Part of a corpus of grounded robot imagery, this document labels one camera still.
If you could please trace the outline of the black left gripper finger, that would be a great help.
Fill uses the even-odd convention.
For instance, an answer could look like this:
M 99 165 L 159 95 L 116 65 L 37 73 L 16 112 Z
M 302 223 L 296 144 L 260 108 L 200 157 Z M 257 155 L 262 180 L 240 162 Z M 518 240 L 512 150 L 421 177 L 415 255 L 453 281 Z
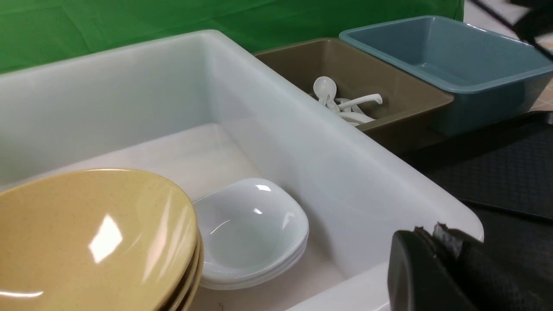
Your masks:
M 552 286 L 492 254 L 485 244 L 437 223 L 397 230 L 387 272 L 392 311 L 550 311 Z

